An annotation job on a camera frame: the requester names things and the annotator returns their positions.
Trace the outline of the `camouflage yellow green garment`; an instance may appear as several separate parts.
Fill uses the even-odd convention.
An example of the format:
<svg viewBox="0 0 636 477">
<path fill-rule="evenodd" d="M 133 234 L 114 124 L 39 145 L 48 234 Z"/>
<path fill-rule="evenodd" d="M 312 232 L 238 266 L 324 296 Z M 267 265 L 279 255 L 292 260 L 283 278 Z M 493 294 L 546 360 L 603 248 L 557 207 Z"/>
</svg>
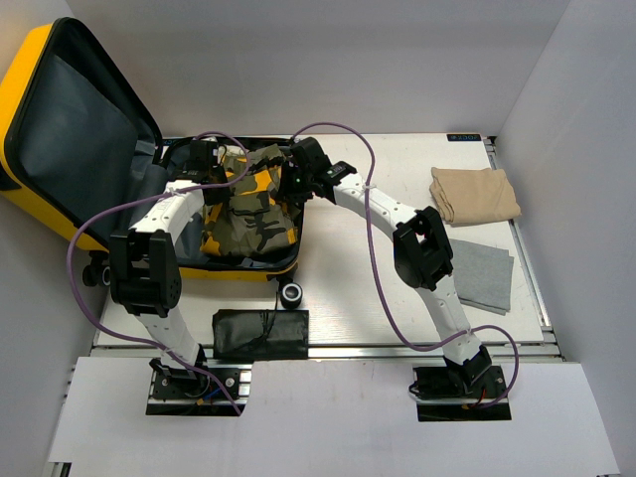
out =
<svg viewBox="0 0 636 477">
<path fill-rule="evenodd" d="M 204 222 L 200 251 L 211 256 L 261 256 L 299 242 L 300 210 L 277 198 L 283 153 L 272 144 L 245 155 L 236 146 L 220 152 L 228 180 L 222 204 L 212 205 Z"/>
</svg>

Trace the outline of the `beige garment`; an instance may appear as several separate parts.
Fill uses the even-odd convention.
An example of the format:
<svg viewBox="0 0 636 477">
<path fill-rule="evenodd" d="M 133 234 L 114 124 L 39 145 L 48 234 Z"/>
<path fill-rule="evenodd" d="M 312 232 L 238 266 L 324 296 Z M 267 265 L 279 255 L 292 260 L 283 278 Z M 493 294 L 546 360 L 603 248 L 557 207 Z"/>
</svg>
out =
<svg viewBox="0 0 636 477">
<path fill-rule="evenodd" d="M 501 170 L 431 168 L 430 193 L 442 219 L 452 225 L 513 220 L 522 214 L 515 191 Z"/>
</svg>

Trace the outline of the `grey cloth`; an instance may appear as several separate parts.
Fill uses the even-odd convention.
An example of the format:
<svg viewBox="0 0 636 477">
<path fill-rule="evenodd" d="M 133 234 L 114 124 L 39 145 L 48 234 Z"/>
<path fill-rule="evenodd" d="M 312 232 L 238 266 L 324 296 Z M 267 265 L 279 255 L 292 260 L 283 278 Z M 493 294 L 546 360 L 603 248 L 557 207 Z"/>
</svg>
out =
<svg viewBox="0 0 636 477">
<path fill-rule="evenodd" d="M 462 304 L 498 315 L 511 310 L 514 258 L 506 249 L 451 239 L 453 277 Z"/>
</svg>

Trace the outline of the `white green patterned garment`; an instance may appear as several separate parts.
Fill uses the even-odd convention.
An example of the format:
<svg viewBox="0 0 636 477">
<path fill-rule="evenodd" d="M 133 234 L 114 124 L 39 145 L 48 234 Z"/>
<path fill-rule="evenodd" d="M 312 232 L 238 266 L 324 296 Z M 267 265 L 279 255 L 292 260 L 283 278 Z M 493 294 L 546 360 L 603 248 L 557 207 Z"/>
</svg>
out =
<svg viewBox="0 0 636 477">
<path fill-rule="evenodd" d="M 208 216 L 209 212 L 211 211 L 211 209 L 212 209 L 211 206 L 208 206 L 206 204 L 203 205 L 203 207 L 202 207 L 202 209 L 200 211 L 200 214 L 201 214 L 203 222 L 205 222 L 207 220 L 207 216 Z"/>
</svg>

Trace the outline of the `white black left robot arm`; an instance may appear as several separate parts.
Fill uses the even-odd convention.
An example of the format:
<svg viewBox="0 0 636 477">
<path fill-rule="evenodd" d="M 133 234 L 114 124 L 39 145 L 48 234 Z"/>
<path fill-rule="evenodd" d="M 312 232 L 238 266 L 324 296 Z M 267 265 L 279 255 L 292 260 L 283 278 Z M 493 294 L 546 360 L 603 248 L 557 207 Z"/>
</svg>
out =
<svg viewBox="0 0 636 477">
<path fill-rule="evenodd" d="M 204 204 L 202 190 L 170 196 L 156 202 L 128 231 L 109 239 L 112 300 L 166 348 L 151 367 L 190 397 L 208 389 L 210 372 L 178 308 L 182 278 L 174 242 Z M 181 366 L 170 353 L 186 364 Z"/>
</svg>

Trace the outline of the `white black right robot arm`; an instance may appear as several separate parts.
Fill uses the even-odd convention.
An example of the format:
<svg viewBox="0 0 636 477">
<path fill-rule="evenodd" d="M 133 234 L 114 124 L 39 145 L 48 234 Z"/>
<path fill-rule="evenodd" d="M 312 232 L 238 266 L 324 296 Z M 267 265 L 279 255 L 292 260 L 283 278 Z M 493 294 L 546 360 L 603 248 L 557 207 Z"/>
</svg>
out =
<svg viewBox="0 0 636 477">
<path fill-rule="evenodd" d="M 319 142 L 308 137 L 293 141 L 286 152 L 283 197 L 304 203 L 313 197 L 352 211 L 378 228 L 394 247 L 398 277 L 413 288 L 425 304 L 443 343 L 445 385 L 434 388 L 452 397 L 469 397 L 481 389 L 492 366 L 457 295 L 452 276 L 453 251 L 439 213 L 432 207 L 418 210 L 371 187 L 344 161 L 333 164 Z"/>
</svg>

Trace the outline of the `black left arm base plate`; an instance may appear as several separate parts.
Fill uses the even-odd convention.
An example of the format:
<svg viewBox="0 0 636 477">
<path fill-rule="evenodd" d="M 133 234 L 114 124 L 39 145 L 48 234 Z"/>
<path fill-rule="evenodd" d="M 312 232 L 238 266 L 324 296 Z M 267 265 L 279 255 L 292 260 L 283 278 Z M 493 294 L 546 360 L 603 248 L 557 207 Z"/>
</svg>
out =
<svg viewBox="0 0 636 477">
<path fill-rule="evenodd" d="M 145 413 L 151 416 L 238 417 L 220 386 L 207 376 L 189 370 L 169 371 L 158 358 L 150 361 L 153 370 Z M 251 383 L 248 365 L 210 366 L 240 411 L 244 410 Z"/>
</svg>

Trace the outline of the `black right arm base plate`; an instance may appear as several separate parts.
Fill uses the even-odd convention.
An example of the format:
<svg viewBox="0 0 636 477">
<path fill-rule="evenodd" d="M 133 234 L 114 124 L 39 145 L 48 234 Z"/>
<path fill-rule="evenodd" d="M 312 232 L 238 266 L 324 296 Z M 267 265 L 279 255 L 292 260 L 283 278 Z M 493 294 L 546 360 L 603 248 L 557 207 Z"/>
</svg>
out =
<svg viewBox="0 0 636 477">
<path fill-rule="evenodd" d="M 507 421 L 512 419 L 502 368 L 492 366 L 471 387 L 445 367 L 416 367 L 408 391 L 416 402 L 419 422 Z"/>
</svg>

